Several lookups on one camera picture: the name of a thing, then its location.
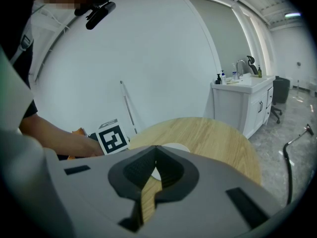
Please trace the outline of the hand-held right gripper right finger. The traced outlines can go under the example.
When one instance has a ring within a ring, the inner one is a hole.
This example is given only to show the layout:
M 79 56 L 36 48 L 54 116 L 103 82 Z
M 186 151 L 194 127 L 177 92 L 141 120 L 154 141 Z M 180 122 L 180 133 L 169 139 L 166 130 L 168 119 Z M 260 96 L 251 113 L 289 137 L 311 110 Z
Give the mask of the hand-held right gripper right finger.
M 181 201 L 159 203 L 143 225 L 149 238 L 265 238 L 294 210 L 281 206 L 263 187 L 223 162 L 167 148 L 199 172 Z

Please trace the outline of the person's left forearm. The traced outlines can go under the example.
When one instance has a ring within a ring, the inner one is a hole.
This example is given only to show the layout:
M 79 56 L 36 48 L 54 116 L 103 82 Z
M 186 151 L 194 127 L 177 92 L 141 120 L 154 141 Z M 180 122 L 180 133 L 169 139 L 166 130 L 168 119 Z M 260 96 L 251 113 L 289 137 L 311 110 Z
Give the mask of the person's left forearm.
M 94 157 L 104 154 L 98 141 L 64 131 L 37 114 L 24 118 L 19 129 L 22 134 L 33 137 L 58 155 Z

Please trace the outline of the round wooden table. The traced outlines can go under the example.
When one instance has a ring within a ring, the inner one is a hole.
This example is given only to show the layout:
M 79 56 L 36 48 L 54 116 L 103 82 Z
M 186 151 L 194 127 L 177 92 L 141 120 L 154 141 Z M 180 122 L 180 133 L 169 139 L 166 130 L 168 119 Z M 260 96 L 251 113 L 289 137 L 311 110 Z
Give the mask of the round wooden table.
M 199 117 L 166 120 L 135 135 L 129 148 L 168 143 L 181 144 L 191 153 L 222 161 L 257 184 L 262 183 L 254 147 L 237 129 L 221 121 Z

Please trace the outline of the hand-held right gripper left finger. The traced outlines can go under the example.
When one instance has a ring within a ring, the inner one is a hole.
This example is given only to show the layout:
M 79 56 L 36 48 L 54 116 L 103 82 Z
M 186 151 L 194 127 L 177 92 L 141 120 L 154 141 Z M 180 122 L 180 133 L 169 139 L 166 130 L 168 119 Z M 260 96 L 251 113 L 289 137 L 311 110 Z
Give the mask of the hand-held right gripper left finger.
M 143 223 L 145 167 L 157 148 L 61 162 L 46 150 L 46 229 L 58 238 L 158 238 L 155 221 Z

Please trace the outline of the chrome faucet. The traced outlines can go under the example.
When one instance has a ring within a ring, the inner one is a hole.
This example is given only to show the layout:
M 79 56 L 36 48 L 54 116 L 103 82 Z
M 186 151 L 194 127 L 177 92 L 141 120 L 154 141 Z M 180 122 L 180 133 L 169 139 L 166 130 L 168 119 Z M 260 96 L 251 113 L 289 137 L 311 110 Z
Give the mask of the chrome faucet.
M 246 64 L 244 60 L 240 59 L 236 62 L 236 73 L 237 73 L 237 79 L 240 79 L 244 75 L 244 67 L 242 66 L 241 69 L 239 69 L 239 64 L 243 63 Z

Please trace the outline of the thin metal pole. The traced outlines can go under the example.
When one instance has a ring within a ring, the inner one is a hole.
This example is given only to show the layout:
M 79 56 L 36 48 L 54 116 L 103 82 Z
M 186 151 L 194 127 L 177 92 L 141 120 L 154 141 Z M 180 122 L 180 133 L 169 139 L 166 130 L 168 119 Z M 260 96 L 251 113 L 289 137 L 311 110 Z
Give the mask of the thin metal pole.
M 137 132 L 134 120 L 133 120 L 133 116 L 132 116 L 130 107 L 129 107 L 129 102 L 128 102 L 126 88 L 125 88 L 124 82 L 122 80 L 120 81 L 120 87 L 121 87 L 121 91 L 122 91 L 122 96 L 123 96 L 124 102 L 126 104 L 128 115 L 129 115 L 129 118 L 130 118 L 131 123 L 132 123 L 133 130 L 134 130 L 135 134 L 137 134 L 138 132 Z

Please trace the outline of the white sink cabinet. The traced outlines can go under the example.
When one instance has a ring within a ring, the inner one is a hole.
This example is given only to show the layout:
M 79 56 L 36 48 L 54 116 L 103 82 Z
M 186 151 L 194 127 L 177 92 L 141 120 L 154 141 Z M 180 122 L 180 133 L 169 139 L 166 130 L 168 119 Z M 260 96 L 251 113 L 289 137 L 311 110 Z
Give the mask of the white sink cabinet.
M 214 118 L 250 138 L 267 123 L 275 76 L 244 74 L 236 84 L 212 84 Z

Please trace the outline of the grey window blind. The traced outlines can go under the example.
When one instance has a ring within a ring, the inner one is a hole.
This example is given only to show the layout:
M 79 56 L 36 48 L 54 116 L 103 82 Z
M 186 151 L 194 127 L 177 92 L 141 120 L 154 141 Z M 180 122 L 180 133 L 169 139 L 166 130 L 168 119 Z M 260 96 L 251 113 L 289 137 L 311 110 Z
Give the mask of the grey window blind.
M 210 0 L 189 0 L 204 21 L 214 42 L 221 69 L 227 77 L 239 60 L 247 61 L 251 50 L 243 28 L 233 10 Z

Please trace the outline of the round white plate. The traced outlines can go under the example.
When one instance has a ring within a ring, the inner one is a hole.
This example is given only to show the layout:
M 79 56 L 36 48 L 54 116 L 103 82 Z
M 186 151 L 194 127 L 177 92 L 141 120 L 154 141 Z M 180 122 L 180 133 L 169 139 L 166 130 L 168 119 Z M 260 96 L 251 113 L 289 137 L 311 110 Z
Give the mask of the round white plate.
M 178 149 L 178 150 L 182 150 L 182 151 L 186 151 L 186 152 L 190 152 L 190 150 L 185 146 L 185 145 L 182 145 L 182 144 L 179 144 L 179 143 L 167 143 L 167 144 L 164 144 L 162 145 L 164 147 L 169 147 L 169 148 L 173 148 L 173 149 Z M 161 176 L 157 170 L 157 168 L 155 167 L 153 172 L 152 172 L 152 177 L 156 180 L 159 180 L 161 181 Z

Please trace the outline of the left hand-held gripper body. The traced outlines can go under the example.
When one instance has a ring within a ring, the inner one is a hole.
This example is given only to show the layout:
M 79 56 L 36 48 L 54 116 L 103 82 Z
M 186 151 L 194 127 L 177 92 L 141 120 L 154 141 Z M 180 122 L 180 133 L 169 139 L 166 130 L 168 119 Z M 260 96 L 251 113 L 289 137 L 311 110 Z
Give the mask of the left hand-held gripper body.
M 115 154 L 129 147 L 128 137 L 117 119 L 101 124 L 96 136 L 105 155 Z

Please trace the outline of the person's black top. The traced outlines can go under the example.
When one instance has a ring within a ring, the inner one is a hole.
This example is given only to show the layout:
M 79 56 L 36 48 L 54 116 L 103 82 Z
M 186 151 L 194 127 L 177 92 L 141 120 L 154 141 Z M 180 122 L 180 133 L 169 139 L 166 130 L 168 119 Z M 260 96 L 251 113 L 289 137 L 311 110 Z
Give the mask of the person's black top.
M 17 90 L 9 90 L 8 96 L 12 100 L 4 113 L 7 115 L 12 111 L 21 119 L 37 113 L 35 103 L 31 99 L 28 79 L 34 43 L 30 19 L 33 1 L 19 0 L 17 4 L 5 6 L 0 20 L 0 45 L 8 63 L 17 73 L 9 79 L 13 79 L 13 85 L 18 87 Z

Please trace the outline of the black office chair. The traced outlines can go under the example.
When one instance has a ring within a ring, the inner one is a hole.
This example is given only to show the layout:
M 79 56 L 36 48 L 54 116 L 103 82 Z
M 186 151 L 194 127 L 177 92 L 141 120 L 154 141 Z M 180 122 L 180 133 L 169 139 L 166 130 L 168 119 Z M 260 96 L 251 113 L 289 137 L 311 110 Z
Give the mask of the black office chair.
M 275 107 L 277 103 L 285 104 L 290 90 L 290 80 L 276 76 L 273 81 L 272 106 L 270 112 L 277 118 L 276 123 L 280 124 L 282 110 Z

